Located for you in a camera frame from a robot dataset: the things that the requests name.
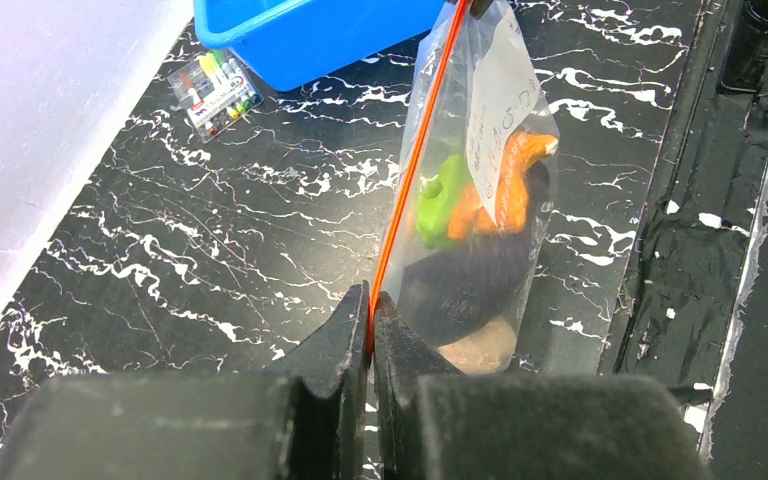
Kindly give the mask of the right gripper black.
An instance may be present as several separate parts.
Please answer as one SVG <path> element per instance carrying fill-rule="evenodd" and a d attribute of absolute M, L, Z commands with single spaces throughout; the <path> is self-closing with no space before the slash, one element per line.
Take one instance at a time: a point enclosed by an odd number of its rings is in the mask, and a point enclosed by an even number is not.
<path fill-rule="evenodd" d="M 493 0 L 471 0 L 469 7 L 470 15 L 475 19 L 480 19 L 492 3 Z"/>

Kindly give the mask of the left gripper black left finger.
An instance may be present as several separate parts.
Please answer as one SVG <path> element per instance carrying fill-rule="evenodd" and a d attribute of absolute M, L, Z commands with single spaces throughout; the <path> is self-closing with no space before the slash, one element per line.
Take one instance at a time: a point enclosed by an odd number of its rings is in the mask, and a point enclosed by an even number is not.
<path fill-rule="evenodd" d="M 357 479 L 368 310 L 352 286 L 261 370 L 51 378 L 9 427 L 0 479 Z"/>

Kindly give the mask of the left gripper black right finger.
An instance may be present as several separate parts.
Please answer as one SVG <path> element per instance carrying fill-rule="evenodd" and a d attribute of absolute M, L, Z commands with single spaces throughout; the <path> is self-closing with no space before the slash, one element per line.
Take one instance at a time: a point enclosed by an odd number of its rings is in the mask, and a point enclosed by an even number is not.
<path fill-rule="evenodd" d="M 680 408 L 648 376 L 469 376 L 381 294 L 374 364 L 387 479 L 708 479 Z"/>

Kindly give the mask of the white toy garlic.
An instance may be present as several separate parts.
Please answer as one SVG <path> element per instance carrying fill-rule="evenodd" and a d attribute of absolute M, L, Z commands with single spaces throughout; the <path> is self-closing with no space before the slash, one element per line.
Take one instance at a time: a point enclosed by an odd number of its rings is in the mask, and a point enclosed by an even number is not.
<path fill-rule="evenodd" d="M 517 332 L 500 317 L 476 332 L 438 348 L 452 365 L 470 375 L 498 373 L 506 369 L 517 345 Z"/>

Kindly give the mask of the purple toy eggplant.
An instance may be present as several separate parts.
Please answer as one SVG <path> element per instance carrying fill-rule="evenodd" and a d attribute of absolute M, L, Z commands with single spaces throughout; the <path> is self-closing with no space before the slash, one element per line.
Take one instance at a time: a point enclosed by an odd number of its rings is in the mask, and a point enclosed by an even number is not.
<path fill-rule="evenodd" d="M 517 332 L 557 190 L 557 166 L 541 161 L 526 173 L 530 200 L 519 233 L 473 234 L 437 249 L 415 230 L 418 199 L 438 172 L 421 180 L 399 229 L 384 281 L 406 323 L 434 347 L 458 341 L 500 317 Z"/>

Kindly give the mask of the blue plastic bin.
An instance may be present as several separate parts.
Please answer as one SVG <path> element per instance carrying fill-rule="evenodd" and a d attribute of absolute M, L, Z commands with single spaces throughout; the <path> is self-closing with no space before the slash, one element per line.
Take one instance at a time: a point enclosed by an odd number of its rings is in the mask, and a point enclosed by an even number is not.
<path fill-rule="evenodd" d="M 197 0 L 199 42 L 290 91 L 432 28 L 436 0 Z"/>

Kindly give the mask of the clear zip bag orange zipper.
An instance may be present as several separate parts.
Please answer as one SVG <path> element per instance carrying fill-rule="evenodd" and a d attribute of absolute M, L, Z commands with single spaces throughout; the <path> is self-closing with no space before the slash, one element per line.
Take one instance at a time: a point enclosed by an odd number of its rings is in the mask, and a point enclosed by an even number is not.
<path fill-rule="evenodd" d="M 463 155 L 489 214 L 495 212 L 496 182 L 511 134 L 557 137 L 556 153 L 539 161 L 553 160 L 557 166 L 560 133 L 512 6 L 493 1 L 480 19 L 470 15 L 469 7 L 470 1 L 445 2 L 419 43 L 398 190 L 373 281 L 375 295 L 390 296 L 384 281 L 413 193 L 450 155 Z"/>

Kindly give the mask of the green toy leaf vegetable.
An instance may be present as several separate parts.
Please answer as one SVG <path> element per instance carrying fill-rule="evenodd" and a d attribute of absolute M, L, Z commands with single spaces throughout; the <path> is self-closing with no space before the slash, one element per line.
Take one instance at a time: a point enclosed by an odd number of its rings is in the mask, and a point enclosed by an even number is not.
<path fill-rule="evenodd" d="M 463 188 L 471 183 L 463 155 L 453 154 L 442 163 L 438 174 L 422 190 L 415 230 L 425 248 L 437 249 L 451 244 L 448 237 L 450 219 Z"/>

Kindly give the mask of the orange toy food piece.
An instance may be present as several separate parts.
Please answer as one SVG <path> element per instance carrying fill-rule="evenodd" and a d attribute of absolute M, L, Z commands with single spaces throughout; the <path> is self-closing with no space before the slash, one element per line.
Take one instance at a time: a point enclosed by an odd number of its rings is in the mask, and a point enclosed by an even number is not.
<path fill-rule="evenodd" d="M 526 173 L 542 158 L 554 155 L 559 139 L 549 134 L 515 132 L 508 138 L 502 155 L 500 177 L 489 214 L 472 182 L 461 189 L 449 219 L 447 236 L 462 240 L 473 234 L 508 234 L 521 232 L 527 223 L 530 194 Z"/>

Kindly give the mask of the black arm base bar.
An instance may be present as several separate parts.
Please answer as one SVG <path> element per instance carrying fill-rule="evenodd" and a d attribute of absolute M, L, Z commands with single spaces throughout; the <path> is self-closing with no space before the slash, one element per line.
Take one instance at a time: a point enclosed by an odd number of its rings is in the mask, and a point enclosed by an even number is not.
<path fill-rule="evenodd" d="M 768 479 L 768 1 L 700 16 L 603 373 L 673 387 L 718 479 Z"/>

